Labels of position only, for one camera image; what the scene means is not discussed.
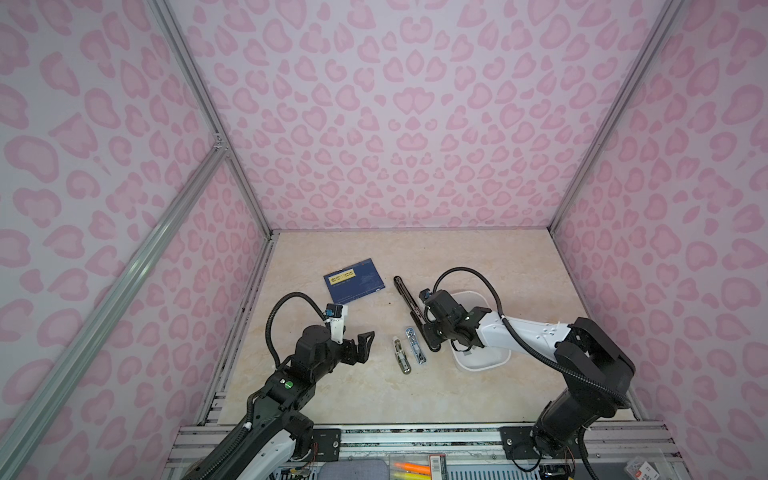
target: yellow highlighter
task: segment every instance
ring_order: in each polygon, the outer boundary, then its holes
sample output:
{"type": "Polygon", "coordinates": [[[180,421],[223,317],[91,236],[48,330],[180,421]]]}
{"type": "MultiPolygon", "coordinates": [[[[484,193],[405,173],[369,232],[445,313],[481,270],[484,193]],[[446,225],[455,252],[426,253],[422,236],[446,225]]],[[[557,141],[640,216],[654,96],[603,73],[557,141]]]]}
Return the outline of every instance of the yellow highlighter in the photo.
{"type": "Polygon", "coordinates": [[[393,475],[397,480],[432,480],[431,476],[420,473],[395,472],[393,475]]]}

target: black cable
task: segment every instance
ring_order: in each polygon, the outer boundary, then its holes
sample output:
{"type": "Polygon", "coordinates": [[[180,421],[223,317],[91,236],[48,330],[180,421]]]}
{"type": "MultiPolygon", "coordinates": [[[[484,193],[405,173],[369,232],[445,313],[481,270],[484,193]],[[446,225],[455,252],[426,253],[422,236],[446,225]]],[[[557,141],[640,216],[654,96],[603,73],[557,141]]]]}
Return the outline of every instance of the black cable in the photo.
{"type": "MultiPolygon", "coordinates": [[[[610,389],[599,382],[595,382],[594,380],[588,379],[587,377],[583,376],[579,372],[575,372],[574,370],[571,370],[567,367],[560,365],[557,362],[550,360],[546,356],[543,356],[542,354],[540,354],[538,350],[528,345],[525,342],[525,340],[523,340],[522,337],[518,335],[518,333],[515,331],[515,329],[507,320],[507,318],[504,316],[504,311],[502,309],[502,301],[498,298],[498,294],[496,293],[496,290],[493,288],[493,285],[491,285],[491,283],[488,282],[488,280],[477,270],[473,270],[466,266],[455,266],[450,270],[446,270],[440,277],[438,277],[437,281],[435,282],[435,288],[432,289],[432,292],[437,291],[437,287],[440,284],[440,281],[443,278],[445,278],[446,275],[448,275],[449,273],[458,272],[458,271],[472,273],[473,275],[478,277],[485,284],[486,287],[488,287],[488,290],[491,291],[491,295],[493,295],[493,300],[496,302],[496,310],[498,311],[498,315],[502,318],[504,327],[506,327],[509,334],[512,335],[512,338],[515,339],[515,342],[517,342],[523,348],[523,350],[528,352],[530,356],[537,359],[539,362],[544,363],[546,366],[552,369],[555,369],[564,375],[568,375],[572,379],[590,386],[592,389],[595,389],[601,393],[604,393],[605,395],[610,396],[613,400],[615,400],[621,406],[621,408],[628,409],[631,407],[629,399],[627,398],[626,395],[623,395],[620,392],[617,392],[616,390],[610,389]]],[[[424,317],[426,318],[426,308],[424,309],[424,317]]]]}
{"type": "Polygon", "coordinates": [[[277,369],[282,369],[284,366],[288,365],[288,362],[290,362],[293,359],[293,354],[291,353],[286,357],[285,360],[283,360],[278,366],[277,369]]]}
{"type": "Polygon", "coordinates": [[[532,467],[530,467],[530,468],[522,468],[522,467],[521,467],[520,465],[518,465],[518,463],[515,461],[515,449],[516,449],[517,447],[519,447],[520,445],[523,445],[523,446],[525,446],[525,443],[524,443],[524,442],[518,442],[518,443],[515,443],[515,444],[512,446],[512,451],[511,451],[511,452],[510,452],[510,454],[509,454],[509,458],[511,458],[511,460],[512,460],[512,463],[514,463],[514,464],[515,464],[515,467],[517,467],[519,470],[522,470],[522,471],[523,471],[523,472],[525,472],[525,473],[531,473],[531,472],[533,472],[533,471],[534,471],[534,470],[535,470],[535,469],[538,467],[538,464],[539,464],[539,463],[541,463],[541,458],[542,458],[544,455],[541,453],[541,451],[538,451],[538,458],[536,459],[536,463],[535,463],[535,464],[534,464],[532,467]]]}
{"type": "Polygon", "coordinates": [[[466,350],[459,350],[456,348],[456,345],[453,343],[453,340],[451,340],[451,348],[453,349],[454,352],[462,353],[462,352],[468,352],[469,350],[471,350],[472,346],[471,345],[468,346],[466,350]]]}
{"type": "Polygon", "coordinates": [[[206,470],[200,477],[199,480],[206,480],[206,478],[209,478],[218,468],[221,466],[221,464],[224,463],[227,458],[229,458],[230,455],[232,455],[235,450],[237,450],[237,447],[240,446],[240,443],[245,439],[246,435],[248,435],[248,432],[253,428],[253,401],[256,399],[258,395],[258,392],[251,393],[248,397],[247,404],[246,404],[246,412],[245,412],[245,421],[243,422],[240,431],[237,433],[237,436],[232,440],[232,442],[227,446],[227,448],[224,450],[224,452],[219,455],[219,458],[216,459],[216,461],[208,467],[208,470],[206,470]]]}
{"type": "Polygon", "coordinates": [[[581,462],[584,463],[584,468],[587,469],[587,473],[592,477],[592,480],[600,480],[598,475],[594,473],[592,465],[589,465],[589,453],[587,452],[587,446],[584,444],[584,433],[586,431],[586,428],[581,427],[578,433],[578,437],[576,438],[576,442],[578,443],[578,454],[581,455],[581,462]]]}
{"type": "Polygon", "coordinates": [[[326,314],[317,306],[315,301],[312,300],[306,293],[291,292],[285,295],[280,300],[277,300],[277,303],[275,303],[275,306],[272,307],[270,316],[267,317],[266,319],[266,327],[264,328],[264,337],[266,339],[266,349],[270,351],[270,354],[272,354],[272,358],[275,360],[275,369],[278,369],[280,367],[280,356],[277,355],[275,346],[272,344],[272,322],[275,320],[275,315],[277,314],[277,310],[280,310],[280,307],[283,306],[285,302],[287,302],[288,300],[296,296],[306,300],[309,303],[309,305],[311,305],[312,308],[314,308],[315,312],[317,312],[317,315],[320,317],[320,319],[323,322],[326,321],[326,314]]]}

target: highlighter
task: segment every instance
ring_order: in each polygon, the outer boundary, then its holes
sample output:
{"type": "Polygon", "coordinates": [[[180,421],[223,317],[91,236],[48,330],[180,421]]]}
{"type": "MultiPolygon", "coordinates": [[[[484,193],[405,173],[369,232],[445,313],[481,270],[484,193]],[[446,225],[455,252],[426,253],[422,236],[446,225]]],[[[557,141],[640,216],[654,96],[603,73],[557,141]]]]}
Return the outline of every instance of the highlighter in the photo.
{"type": "Polygon", "coordinates": [[[431,476],[419,473],[395,472],[393,475],[397,480],[432,480],[431,476]]]}
{"type": "Polygon", "coordinates": [[[421,473],[423,475],[432,476],[429,465],[417,465],[416,463],[401,463],[395,462],[395,468],[405,470],[406,472],[421,473]]]}

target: white arm segment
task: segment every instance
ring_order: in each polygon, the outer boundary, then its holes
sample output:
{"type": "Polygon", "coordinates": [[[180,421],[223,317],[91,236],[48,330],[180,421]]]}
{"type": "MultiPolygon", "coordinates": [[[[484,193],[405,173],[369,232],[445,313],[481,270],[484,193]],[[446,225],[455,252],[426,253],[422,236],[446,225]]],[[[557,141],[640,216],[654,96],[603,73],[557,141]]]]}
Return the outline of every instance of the white arm segment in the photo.
{"type": "MultiPolygon", "coordinates": [[[[530,346],[536,349],[540,354],[554,360],[554,345],[556,342],[562,342],[571,329],[565,323],[542,323],[532,322],[531,320],[517,319],[507,316],[515,332],[530,346]]],[[[512,335],[507,331],[498,312],[486,313],[480,320],[480,327],[477,329],[480,341],[485,346],[497,346],[503,349],[510,349],[513,352],[526,353],[518,344],[512,335]]]]}
{"type": "Polygon", "coordinates": [[[341,345],[344,341],[344,320],[349,315],[349,307],[345,305],[341,309],[341,318],[329,318],[326,321],[331,325],[331,340],[341,345]]]}
{"type": "Polygon", "coordinates": [[[253,457],[248,466],[237,477],[237,480],[265,480],[270,473],[288,462],[296,447],[296,440],[290,438],[286,430],[272,437],[264,447],[253,457]]]}

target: metal mounting plate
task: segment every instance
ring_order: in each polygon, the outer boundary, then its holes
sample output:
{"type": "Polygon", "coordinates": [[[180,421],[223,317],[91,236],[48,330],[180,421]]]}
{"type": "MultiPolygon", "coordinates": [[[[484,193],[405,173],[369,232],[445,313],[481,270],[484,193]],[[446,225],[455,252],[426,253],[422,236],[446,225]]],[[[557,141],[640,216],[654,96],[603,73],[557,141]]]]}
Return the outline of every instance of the metal mounting plate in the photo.
{"type": "Polygon", "coordinates": [[[336,462],[339,460],[341,429],[314,429],[312,441],[317,444],[317,462],[336,462]]]}
{"type": "MultiPolygon", "coordinates": [[[[502,448],[507,460],[535,460],[538,453],[531,445],[531,426],[501,427],[498,432],[502,436],[502,448]]],[[[555,455],[555,458],[565,458],[565,452],[555,455]]]]}

